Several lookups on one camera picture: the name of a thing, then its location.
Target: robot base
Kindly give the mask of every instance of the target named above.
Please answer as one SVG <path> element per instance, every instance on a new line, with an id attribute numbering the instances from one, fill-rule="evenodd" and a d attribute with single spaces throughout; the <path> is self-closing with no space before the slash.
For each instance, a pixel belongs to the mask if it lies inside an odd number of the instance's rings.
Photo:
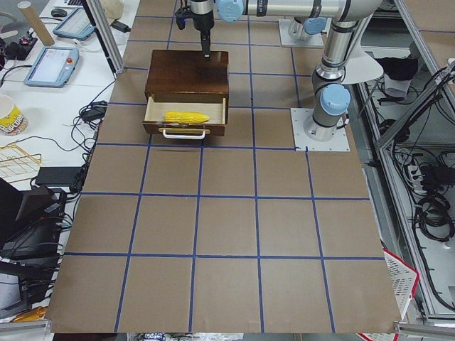
<path id="1" fill-rule="evenodd" d="M 321 34 L 315 34 L 308 40 L 296 40 L 289 35 L 289 27 L 294 22 L 294 19 L 279 19 L 279 37 L 282 40 L 282 46 L 295 48 L 323 48 Z"/>
<path id="2" fill-rule="evenodd" d="M 333 138 L 327 142 L 318 142 L 310 139 L 304 131 L 304 122 L 313 114 L 313 109 L 291 109 L 292 130 L 294 131 L 294 144 L 297 151 L 350 151 L 348 137 L 344 128 L 339 129 Z"/>

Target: computer mouse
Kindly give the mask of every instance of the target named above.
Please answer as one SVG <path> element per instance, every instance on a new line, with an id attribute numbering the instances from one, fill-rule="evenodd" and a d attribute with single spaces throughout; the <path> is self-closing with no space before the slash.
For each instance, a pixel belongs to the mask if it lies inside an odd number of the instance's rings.
<path id="1" fill-rule="evenodd" d="M 50 14 L 54 18 L 62 18 L 64 16 L 67 16 L 68 13 L 64 9 L 55 8 L 52 11 L 50 11 Z"/>

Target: yellow object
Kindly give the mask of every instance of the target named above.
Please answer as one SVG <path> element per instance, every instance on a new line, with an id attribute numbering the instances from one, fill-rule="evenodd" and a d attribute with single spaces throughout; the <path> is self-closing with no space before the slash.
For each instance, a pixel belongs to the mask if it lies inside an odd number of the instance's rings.
<path id="1" fill-rule="evenodd" d="M 209 116 L 201 114 L 200 112 L 170 111 L 164 115 L 164 121 L 166 122 L 176 122 L 183 124 L 198 124 L 206 122 L 209 119 Z"/>
<path id="2" fill-rule="evenodd" d="M 29 321 L 35 321 L 39 318 L 42 318 L 44 314 L 46 314 L 46 309 L 47 307 L 36 307 L 26 313 L 22 313 L 20 315 L 17 315 L 14 319 L 13 322 L 29 322 Z"/>
<path id="3" fill-rule="evenodd" d="M 17 135 L 24 131 L 28 120 L 14 104 L 12 98 L 0 94 L 0 131 L 6 135 Z"/>

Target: corn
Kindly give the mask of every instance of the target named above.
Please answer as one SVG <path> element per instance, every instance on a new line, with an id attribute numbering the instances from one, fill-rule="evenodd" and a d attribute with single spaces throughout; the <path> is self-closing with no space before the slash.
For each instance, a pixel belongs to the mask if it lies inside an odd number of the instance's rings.
<path id="1" fill-rule="evenodd" d="M 209 119 L 209 116 L 201 114 L 200 112 L 170 111 L 166 112 L 164 115 L 164 121 L 182 124 L 198 124 L 206 122 Z"/>

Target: paper cup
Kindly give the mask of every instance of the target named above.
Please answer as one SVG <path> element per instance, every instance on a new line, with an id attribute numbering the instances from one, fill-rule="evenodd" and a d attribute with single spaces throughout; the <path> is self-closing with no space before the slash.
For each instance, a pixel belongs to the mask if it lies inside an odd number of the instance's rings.
<path id="1" fill-rule="evenodd" d="M 17 135 L 26 130 L 28 120 L 14 104 L 10 96 L 0 94 L 0 132 L 4 135 Z"/>

